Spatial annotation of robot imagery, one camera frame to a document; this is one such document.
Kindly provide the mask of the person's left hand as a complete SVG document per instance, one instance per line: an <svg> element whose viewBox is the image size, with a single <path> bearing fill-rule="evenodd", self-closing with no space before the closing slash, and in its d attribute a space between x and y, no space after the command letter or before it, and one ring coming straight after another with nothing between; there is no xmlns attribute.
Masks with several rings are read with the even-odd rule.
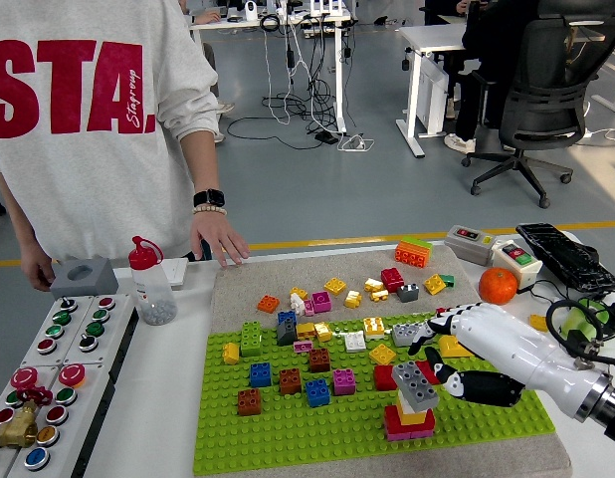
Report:
<svg viewBox="0 0 615 478"><path fill-rule="evenodd" d="M226 268L229 257L234 264L241 264L250 256L250 249L243 237L230 225L227 216L221 212L198 212L193 215L190 229L190 246L195 260L203 256L201 243L205 241L212 256Z"/></svg>

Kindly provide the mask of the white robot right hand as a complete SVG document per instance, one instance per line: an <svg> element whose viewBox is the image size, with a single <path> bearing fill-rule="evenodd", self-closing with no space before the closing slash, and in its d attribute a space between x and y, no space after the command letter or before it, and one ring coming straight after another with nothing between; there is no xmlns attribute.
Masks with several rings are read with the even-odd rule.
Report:
<svg viewBox="0 0 615 478"><path fill-rule="evenodd" d="M430 349L427 361L454 397L493 406L513 406L525 389L543 390L567 416L607 425L615 417L615 387L609 376L579 369L556 341L497 305L461 305L425 321L409 348L416 355L436 335L453 336L467 350L489 361L495 372L458 371Z"/></svg>

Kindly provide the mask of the person's right hand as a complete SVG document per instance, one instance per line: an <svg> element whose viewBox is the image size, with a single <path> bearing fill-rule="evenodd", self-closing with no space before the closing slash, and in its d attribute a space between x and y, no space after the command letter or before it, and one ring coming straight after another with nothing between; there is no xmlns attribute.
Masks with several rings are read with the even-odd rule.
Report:
<svg viewBox="0 0 615 478"><path fill-rule="evenodd" d="M56 278L52 259L35 241L21 245L20 253L21 269L31 286L35 290L49 292Z"/></svg>

